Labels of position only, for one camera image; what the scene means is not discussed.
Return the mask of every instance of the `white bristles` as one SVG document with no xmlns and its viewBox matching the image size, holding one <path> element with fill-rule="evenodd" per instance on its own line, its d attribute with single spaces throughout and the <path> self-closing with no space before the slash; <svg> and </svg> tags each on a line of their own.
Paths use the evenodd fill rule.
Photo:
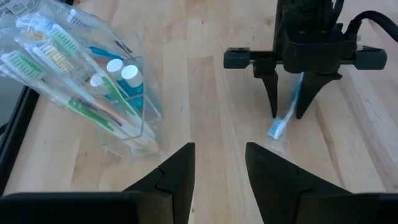
<svg viewBox="0 0 398 224">
<path fill-rule="evenodd" d="M 298 81 L 298 87 L 294 91 L 292 105 L 290 106 L 290 109 L 287 112 L 286 117 L 284 119 L 279 119 L 279 118 L 275 119 L 272 126 L 268 130 L 268 135 L 275 140 L 279 139 L 280 135 L 283 133 L 284 129 L 286 128 L 287 123 L 290 121 L 291 117 L 293 116 L 297 101 L 299 100 L 300 87 L 303 82 L 303 76 L 304 74 L 301 73 L 300 80 Z"/>
<path fill-rule="evenodd" d="M 41 47 L 33 48 L 37 54 L 49 67 L 61 72 L 69 72 L 73 65 L 63 56 L 52 44 L 47 43 Z"/>
</svg>

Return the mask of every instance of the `wooden table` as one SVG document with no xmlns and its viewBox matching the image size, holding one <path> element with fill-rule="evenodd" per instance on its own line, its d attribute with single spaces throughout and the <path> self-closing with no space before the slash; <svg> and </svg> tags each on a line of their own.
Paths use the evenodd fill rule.
<svg viewBox="0 0 398 224">
<path fill-rule="evenodd" d="M 81 0 L 78 7 L 113 27 L 137 30 L 142 37 L 162 84 L 164 150 L 134 162 L 105 153 L 93 124 L 40 98 L 7 194 L 122 190 L 185 143 L 195 142 L 197 178 L 190 221 L 261 223 L 244 161 L 249 141 L 352 192 L 397 192 L 397 62 L 389 59 L 386 69 L 376 72 L 342 67 L 343 79 L 324 87 L 280 141 L 267 137 L 271 110 L 251 68 L 223 69 L 227 47 L 271 48 L 276 2 Z M 346 1 L 341 21 L 368 9 L 394 17 L 398 3 Z M 383 46 L 368 22 L 360 33 L 365 44 Z M 298 75 L 278 71 L 283 115 Z"/>
</svg>

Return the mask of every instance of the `bottle cap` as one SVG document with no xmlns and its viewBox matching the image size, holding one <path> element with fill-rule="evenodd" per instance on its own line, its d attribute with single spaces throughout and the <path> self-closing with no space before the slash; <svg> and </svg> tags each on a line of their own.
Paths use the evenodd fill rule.
<svg viewBox="0 0 398 224">
<path fill-rule="evenodd" d="M 122 70 L 122 77 L 129 84 L 135 88 L 139 87 L 144 81 L 144 77 L 135 65 L 128 65 Z"/>
<path fill-rule="evenodd" d="M 105 86 L 103 86 L 104 81 L 102 81 L 102 78 L 99 74 L 95 74 L 92 76 L 90 79 L 90 85 L 95 88 L 100 94 L 102 95 L 107 95 L 108 90 L 106 89 Z"/>
<path fill-rule="evenodd" d="M 113 59 L 106 65 L 107 71 L 117 80 L 122 80 L 121 71 L 124 68 L 123 61 L 120 59 Z"/>
</svg>

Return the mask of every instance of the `clear plastic bag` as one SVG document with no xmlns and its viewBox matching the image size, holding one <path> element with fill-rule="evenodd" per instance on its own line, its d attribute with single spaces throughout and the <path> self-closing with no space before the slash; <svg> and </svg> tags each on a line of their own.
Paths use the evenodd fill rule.
<svg viewBox="0 0 398 224">
<path fill-rule="evenodd" d="M 159 152 L 159 86 L 134 32 L 133 51 L 95 16 L 54 1 L 0 24 L 3 74 L 95 122 L 105 149 L 128 158 Z M 115 60 L 117 72 L 108 68 Z"/>
</svg>

